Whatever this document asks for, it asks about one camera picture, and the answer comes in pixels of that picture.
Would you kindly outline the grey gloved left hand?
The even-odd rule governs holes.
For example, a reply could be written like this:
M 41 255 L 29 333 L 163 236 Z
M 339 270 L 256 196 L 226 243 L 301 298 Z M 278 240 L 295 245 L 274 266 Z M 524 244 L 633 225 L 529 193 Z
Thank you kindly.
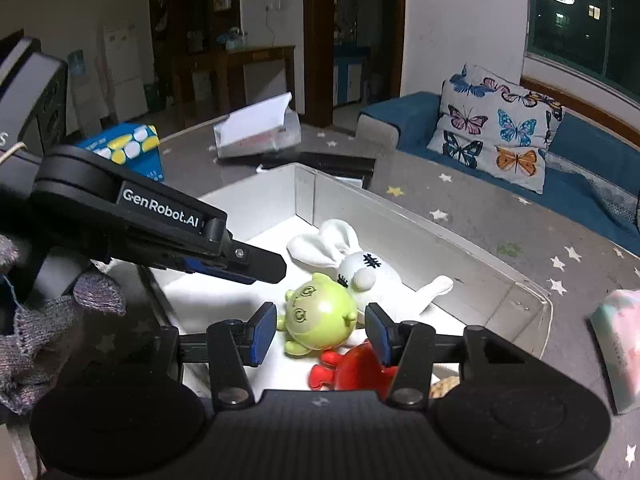
M 78 343 L 88 311 L 122 316 L 119 284 L 96 268 L 79 275 L 65 295 L 28 306 L 16 299 L 9 272 L 18 263 L 14 240 L 1 237 L 1 404 L 23 415 L 49 392 Z

